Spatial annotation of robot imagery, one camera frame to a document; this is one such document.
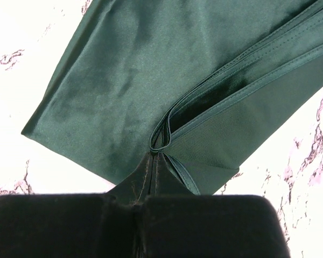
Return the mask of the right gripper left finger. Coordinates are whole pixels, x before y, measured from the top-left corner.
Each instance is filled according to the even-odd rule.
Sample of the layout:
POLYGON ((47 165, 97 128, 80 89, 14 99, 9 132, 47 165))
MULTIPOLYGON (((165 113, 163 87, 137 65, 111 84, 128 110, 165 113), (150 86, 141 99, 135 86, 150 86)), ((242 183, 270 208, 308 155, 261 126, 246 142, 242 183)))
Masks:
POLYGON ((146 257, 153 157, 107 193, 0 196, 0 257, 146 257))

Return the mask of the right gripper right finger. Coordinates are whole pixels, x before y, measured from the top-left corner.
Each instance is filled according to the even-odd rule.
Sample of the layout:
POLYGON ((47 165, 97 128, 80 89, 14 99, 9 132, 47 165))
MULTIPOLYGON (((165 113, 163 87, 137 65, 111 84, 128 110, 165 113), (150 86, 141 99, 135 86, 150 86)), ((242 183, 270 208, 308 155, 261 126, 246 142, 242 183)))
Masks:
POLYGON ((137 209, 137 257, 289 257, 271 203, 255 195, 167 194, 175 181, 162 153, 137 209))

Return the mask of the dark green cloth napkin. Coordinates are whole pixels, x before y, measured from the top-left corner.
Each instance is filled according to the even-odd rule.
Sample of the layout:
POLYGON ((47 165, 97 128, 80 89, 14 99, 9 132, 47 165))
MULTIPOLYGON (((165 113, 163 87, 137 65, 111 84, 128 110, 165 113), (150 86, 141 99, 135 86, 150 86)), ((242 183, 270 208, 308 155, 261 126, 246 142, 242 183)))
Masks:
POLYGON ((22 134, 125 203, 213 194, 323 86, 323 1, 92 1, 22 134))

